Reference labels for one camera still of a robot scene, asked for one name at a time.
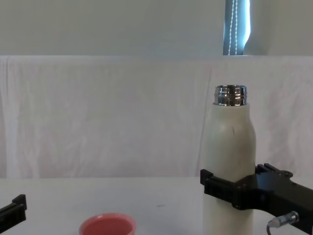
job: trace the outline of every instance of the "pink bowl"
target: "pink bowl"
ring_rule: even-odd
[[[107,213],[86,220],[80,235],[135,235],[136,222],[126,214]]]

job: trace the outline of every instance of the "metal bottle rim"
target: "metal bottle rim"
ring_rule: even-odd
[[[220,106],[243,106],[246,102],[246,86],[221,85],[215,88],[214,104]]]

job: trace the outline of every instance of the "white water bottle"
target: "white water bottle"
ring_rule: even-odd
[[[246,102],[246,87],[217,86],[203,143],[202,167],[236,182],[255,171],[256,138]],[[252,210],[203,195],[204,235],[252,235]]]

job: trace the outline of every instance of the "white table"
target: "white table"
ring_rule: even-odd
[[[27,220],[5,235],[78,235],[87,218],[123,212],[137,221],[137,235],[201,235],[199,178],[112,178],[0,180],[0,206],[25,193]],[[311,179],[297,183],[313,188]],[[254,234],[265,235],[272,216],[255,212]],[[273,234],[304,235],[292,226]]]

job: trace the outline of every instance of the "cable connector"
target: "cable connector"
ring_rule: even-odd
[[[293,212],[290,212],[288,214],[285,214],[285,215],[282,215],[279,217],[275,217],[272,220],[270,220],[268,222],[266,231],[267,231],[268,235],[271,235],[271,233],[269,231],[270,228],[280,228],[286,224],[293,224],[293,223],[298,222],[298,221],[299,221],[299,214],[297,212],[293,211]]]

